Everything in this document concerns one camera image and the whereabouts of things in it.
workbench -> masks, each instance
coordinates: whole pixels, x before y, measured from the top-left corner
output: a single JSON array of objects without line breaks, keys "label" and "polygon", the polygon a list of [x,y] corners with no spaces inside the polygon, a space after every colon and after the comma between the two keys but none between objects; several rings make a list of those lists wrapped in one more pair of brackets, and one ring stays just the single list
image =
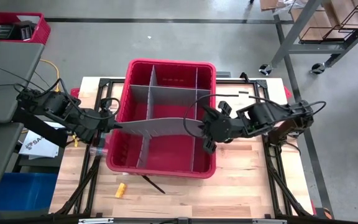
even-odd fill
[{"label": "workbench", "polygon": [[[93,108],[100,77],[84,77],[79,99],[82,108]],[[281,78],[266,78],[270,99],[280,104],[287,103]],[[115,83],[111,97],[120,98],[122,83]],[[249,91],[251,85],[217,84],[216,93],[238,94]],[[225,100],[235,111],[255,101],[248,97],[216,97],[216,105]],[[296,145],[295,139],[288,142]],[[299,152],[289,145],[282,147],[282,161],[288,188],[303,208],[313,213],[308,187],[303,173]],[[56,212],[70,198],[78,186],[85,145],[66,147],[58,180],[53,194],[50,212]],[[113,172],[108,169],[105,158],[99,166],[92,214],[103,213],[103,217],[132,218],[263,218],[274,216],[272,199],[264,159],[264,148],[260,136],[250,139],[235,139],[230,144],[218,144],[216,150],[216,172],[209,179],[185,179],[177,177],[149,176],[166,194],[146,182],[141,176]],[[127,189],[122,198],[116,198],[120,183]],[[85,207],[88,187],[84,191],[82,208]],[[284,210],[280,188],[276,185],[280,208]]]}]

gray floor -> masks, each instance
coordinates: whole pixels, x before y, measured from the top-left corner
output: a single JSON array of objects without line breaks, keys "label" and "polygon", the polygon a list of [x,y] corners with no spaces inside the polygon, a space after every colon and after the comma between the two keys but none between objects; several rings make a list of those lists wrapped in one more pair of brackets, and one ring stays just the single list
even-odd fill
[{"label": "gray floor", "polygon": [[[42,12],[48,17],[273,19],[259,2],[245,0],[1,0],[0,10]],[[52,33],[42,58],[55,62],[68,88],[83,76],[123,76],[134,58],[208,61],[219,71],[261,77],[258,67],[279,47],[274,25],[252,24],[90,24],[50,23]],[[310,75],[312,64],[327,55],[292,55],[302,97],[325,100],[327,107],[311,128],[333,212],[337,219],[358,221],[358,45],[333,68]],[[37,71],[53,83],[53,68],[40,63]],[[280,63],[271,77],[283,78]],[[300,139],[310,194],[319,204],[314,175]]]}]

red crate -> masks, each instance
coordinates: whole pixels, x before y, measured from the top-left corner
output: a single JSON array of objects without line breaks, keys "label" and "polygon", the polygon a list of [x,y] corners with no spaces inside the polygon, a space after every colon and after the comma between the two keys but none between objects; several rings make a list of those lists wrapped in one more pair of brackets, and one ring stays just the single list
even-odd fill
[{"label": "red crate", "polygon": [[47,44],[48,37],[50,34],[50,26],[47,24],[47,21],[44,19],[42,13],[34,12],[0,12],[0,24],[11,24],[14,22],[20,22],[17,16],[39,16],[40,20],[35,27],[34,33],[30,40],[1,40],[7,42],[25,42],[25,43],[39,43]]},{"label": "red crate", "polygon": [[[210,63],[133,60],[127,69],[121,95],[121,109],[117,116],[118,122],[146,119],[147,105],[135,101],[130,85],[149,86],[153,66],[159,86],[199,88],[215,94],[216,69]],[[182,118],[191,104],[192,102],[188,106],[155,105],[153,115],[154,118]],[[209,105],[215,107],[215,97],[209,98]],[[189,113],[188,117],[202,120],[203,114],[202,107],[197,107],[196,114]],[[169,175],[206,179],[215,172],[216,156],[204,151],[203,139],[196,138],[194,142],[193,139],[193,137],[185,135],[152,138],[147,163],[145,167],[140,168],[137,167],[137,160],[140,156],[142,136],[122,133],[119,129],[115,129],[112,138],[107,142],[106,162],[113,171],[137,175]]]}]

red plastic bin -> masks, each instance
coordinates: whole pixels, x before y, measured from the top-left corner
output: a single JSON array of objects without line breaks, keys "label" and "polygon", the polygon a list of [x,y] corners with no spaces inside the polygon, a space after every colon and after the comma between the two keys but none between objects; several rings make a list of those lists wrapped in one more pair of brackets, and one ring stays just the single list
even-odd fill
[{"label": "red plastic bin", "polygon": [[[211,63],[183,62],[172,60],[137,59],[130,62],[121,95],[121,109],[118,122],[146,119],[147,105],[135,100],[131,85],[149,86],[154,68],[157,85],[171,88],[192,88],[207,90],[215,94],[216,69]],[[215,107],[215,97],[209,105]],[[153,118],[182,118],[192,104],[153,105]],[[188,118],[202,120],[204,110],[197,108]],[[106,162],[113,171],[137,175],[169,175],[206,179],[216,170],[215,154],[203,149],[203,139],[185,135],[159,136],[149,142],[145,166],[139,167],[142,136],[126,134],[115,129],[108,143]]]},{"label": "red plastic bin", "polygon": [[0,24],[11,24],[13,22],[20,22],[17,16],[39,16],[40,20],[35,27],[34,33],[30,40],[1,40],[7,42],[25,42],[25,43],[39,43],[47,44],[48,37],[50,34],[50,26],[45,21],[42,13],[34,12],[0,12]]}]

wooden tabletop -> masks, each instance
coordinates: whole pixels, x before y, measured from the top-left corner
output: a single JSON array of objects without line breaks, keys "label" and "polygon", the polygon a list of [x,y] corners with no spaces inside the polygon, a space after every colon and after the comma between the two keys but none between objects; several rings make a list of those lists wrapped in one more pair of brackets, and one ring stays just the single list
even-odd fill
[{"label": "wooden tabletop", "polygon": [[[93,108],[100,77],[84,77],[79,98],[82,108]],[[280,78],[268,78],[270,99],[280,104],[287,103],[283,82]],[[238,94],[249,91],[250,85],[217,85],[216,93]],[[121,96],[122,84],[114,84],[112,97]],[[253,99],[216,97],[227,101],[235,111],[254,103]],[[308,187],[303,173],[300,155],[291,146],[282,147],[282,160],[288,188],[303,208],[313,213]],[[65,149],[58,180],[53,194],[50,212],[56,212],[70,198],[78,185],[85,145],[68,146]],[[272,199],[267,178],[264,150],[260,137],[235,139],[230,144],[219,144],[216,150],[216,172],[209,179],[186,179],[150,176],[153,182],[164,189],[161,194],[141,176],[125,175],[107,168],[105,158],[99,167],[92,214],[103,212],[104,217],[136,218],[263,218],[273,216]],[[127,189],[122,198],[115,198],[120,183]],[[282,193],[278,186],[278,199],[284,211]],[[88,196],[84,191],[82,209]]]}]

